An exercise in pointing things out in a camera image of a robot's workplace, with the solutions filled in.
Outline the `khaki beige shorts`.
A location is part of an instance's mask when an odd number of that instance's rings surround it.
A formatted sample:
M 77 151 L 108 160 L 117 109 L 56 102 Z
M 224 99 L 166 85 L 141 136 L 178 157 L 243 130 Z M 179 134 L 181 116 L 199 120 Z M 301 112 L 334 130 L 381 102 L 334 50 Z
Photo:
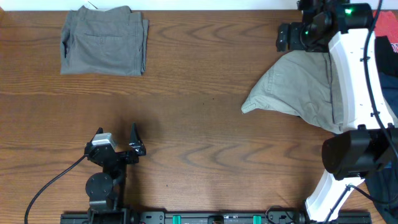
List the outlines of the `khaki beige shorts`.
M 335 134 L 343 132 L 343 102 L 329 53 L 294 50 L 283 55 L 254 85 L 241 107 L 299 116 Z

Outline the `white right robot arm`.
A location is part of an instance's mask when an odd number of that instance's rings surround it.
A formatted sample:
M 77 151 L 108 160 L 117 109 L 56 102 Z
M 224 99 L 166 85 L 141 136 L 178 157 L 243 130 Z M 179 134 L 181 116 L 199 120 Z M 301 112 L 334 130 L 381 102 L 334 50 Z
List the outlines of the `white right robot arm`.
M 397 128 L 387 110 L 374 53 L 380 11 L 367 3 L 299 0 L 301 22 L 281 24 L 279 52 L 328 52 L 343 102 L 343 132 L 322 146 L 325 171 L 301 211 L 267 212 L 269 223 L 370 223 L 367 212 L 344 212 L 350 193 L 397 159 Z

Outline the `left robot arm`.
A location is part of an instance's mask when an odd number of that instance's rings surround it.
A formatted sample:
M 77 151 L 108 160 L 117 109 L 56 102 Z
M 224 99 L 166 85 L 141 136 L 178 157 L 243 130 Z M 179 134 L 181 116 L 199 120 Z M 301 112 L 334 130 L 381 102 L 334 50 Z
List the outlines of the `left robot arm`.
M 85 157 L 102 168 L 86 182 L 85 190 L 89 196 L 89 223 L 139 223 L 139 215 L 124 206 L 127 166 L 137 164 L 146 148 L 132 124 L 130 150 L 117 152 L 116 142 L 111 133 L 98 128 L 84 150 Z

